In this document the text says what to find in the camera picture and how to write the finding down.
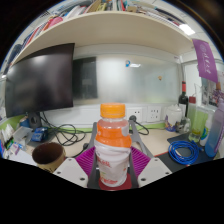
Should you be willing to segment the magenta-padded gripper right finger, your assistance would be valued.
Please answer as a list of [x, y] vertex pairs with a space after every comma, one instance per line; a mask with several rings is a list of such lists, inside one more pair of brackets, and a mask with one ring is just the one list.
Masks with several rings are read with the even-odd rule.
[[159, 158], [150, 158], [139, 149], [131, 148], [129, 174], [133, 188], [146, 186], [171, 173], [172, 171]]

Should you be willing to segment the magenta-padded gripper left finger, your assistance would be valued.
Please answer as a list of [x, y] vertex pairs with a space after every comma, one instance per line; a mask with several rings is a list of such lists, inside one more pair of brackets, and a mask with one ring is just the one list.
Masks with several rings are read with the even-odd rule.
[[76, 158], [67, 158], [53, 174], [84, 188], [97, 188], [95, 148], [89, 148]]

